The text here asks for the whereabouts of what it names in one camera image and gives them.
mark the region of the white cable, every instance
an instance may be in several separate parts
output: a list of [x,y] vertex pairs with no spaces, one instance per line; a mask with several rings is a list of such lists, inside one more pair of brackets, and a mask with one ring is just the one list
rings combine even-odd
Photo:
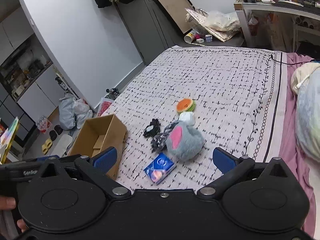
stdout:
[[305,78],[300,82],[298,83],[294,88],[296,90],[299,90],[299,88],[302,86],[302,84],[310,77],[310,74],[309,75],[306,75]]

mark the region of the cardboard box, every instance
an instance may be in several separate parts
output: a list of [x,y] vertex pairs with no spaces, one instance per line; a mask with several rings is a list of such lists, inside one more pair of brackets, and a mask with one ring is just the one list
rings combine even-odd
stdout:
[[116,179],[126,134],[126,126],[114,114],[87,119],[68,156],[81,154],[93,157],[112,146],[116,148],[118,157],[107,175]]

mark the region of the human hand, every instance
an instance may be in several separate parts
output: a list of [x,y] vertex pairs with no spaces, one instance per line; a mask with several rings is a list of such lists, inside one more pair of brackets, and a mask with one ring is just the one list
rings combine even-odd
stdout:
[[[0,196],[0,210],[12,210],[16,207],[16,200],[13,197]],[[17,221],[18,227],[21,229],[22,233],[27,230],[27,226],[23,219]]]

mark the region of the plush toy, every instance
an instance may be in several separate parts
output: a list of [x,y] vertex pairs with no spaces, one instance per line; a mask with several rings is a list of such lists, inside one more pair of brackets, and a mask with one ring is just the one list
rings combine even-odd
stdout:
[[166,140],[168,152],[182,161],[195,157],[204,145],[202,134],[185,122],[179,122]]

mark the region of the blue box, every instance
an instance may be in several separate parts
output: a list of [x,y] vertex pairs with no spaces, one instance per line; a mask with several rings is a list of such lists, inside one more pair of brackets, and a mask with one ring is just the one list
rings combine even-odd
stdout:
[[144,172],[155,185],[158,185],[175,167],[175,163],[163,153],[160,153],[157,158],[144,169]]

